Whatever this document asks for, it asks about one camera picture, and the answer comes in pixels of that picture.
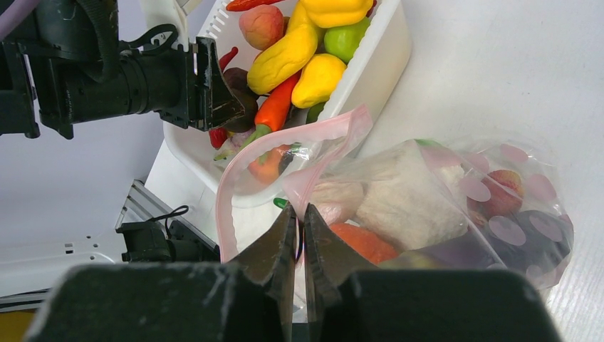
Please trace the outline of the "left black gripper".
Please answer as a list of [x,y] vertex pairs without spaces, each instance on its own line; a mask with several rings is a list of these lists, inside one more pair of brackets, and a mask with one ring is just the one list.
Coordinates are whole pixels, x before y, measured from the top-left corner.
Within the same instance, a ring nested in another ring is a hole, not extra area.
[[194,53],[189,2],[140,5],[147,29],[124,41],[116,1],[3,1],[1,133],[71,139],[76,124],[149,112],[206,132],[243,117],[216,41],[197,37]]

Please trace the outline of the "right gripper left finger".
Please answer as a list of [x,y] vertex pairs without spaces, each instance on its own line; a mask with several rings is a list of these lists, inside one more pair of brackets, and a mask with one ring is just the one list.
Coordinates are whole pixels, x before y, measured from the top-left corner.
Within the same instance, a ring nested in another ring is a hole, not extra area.
[[90,264],[71,269],[26,341],[290,341],[296,213],[230,262]]

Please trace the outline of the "clear pink-dotted zip bag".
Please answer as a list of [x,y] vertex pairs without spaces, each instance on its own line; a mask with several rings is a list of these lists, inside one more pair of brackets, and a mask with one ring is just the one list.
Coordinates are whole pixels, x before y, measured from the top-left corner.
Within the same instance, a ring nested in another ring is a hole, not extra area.
[[573,225],[554,186],[555,167],[532,140],[409,139],[368,157],[348,155],[368,135],[368,110],[259,138],[234,156],[217,190],[223,261],[262,233],[233,209],[284,196],[309,204],[360,254],[392,268],[505,268],[538,289],[555,286],[571,259]]

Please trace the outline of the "red cherry bunch green stem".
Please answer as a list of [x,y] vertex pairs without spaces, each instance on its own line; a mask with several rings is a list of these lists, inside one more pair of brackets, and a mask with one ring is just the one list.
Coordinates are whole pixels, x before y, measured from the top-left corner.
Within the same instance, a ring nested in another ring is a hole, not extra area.
[[524,201],[521,176],[512,170],[495,170],[481,180],[490,192],[485,202],[467,198],[467,209],[471,221],[482,228],[492,217],[508,216],[520,211]]

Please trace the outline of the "purple eggplant toy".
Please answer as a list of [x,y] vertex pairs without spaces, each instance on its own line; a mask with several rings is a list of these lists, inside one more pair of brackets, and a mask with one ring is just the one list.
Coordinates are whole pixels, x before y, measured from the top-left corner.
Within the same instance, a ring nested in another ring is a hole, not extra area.
[[536,288],[557,285],[573,248],[567,215],[525,210],[495,216],[482,227],[380,263],[384,269],[508,269]]

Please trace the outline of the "orange pumpkin toy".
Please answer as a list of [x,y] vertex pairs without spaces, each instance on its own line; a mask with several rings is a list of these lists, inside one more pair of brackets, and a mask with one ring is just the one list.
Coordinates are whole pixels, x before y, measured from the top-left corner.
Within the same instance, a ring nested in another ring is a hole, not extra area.
[[380,264],[400,255],[388,242],[375,233],[348,223],[330,225],[331,231],[372,264]]

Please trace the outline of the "brown mushroom slice toy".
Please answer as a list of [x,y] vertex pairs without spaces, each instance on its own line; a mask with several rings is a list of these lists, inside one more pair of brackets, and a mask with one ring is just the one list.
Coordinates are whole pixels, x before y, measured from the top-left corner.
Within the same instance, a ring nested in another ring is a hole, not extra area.
[[327,225],[351,219],[364,199],[363,186],[358,182],[322,182],[315,186],[310,203]]

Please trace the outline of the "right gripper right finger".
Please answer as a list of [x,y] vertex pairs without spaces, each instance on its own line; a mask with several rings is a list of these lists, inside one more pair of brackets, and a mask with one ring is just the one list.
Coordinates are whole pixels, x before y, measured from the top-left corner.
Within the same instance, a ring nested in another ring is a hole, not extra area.
[[511,271],[379,269],[304,214],[311,341],[559,341],[535,288]]

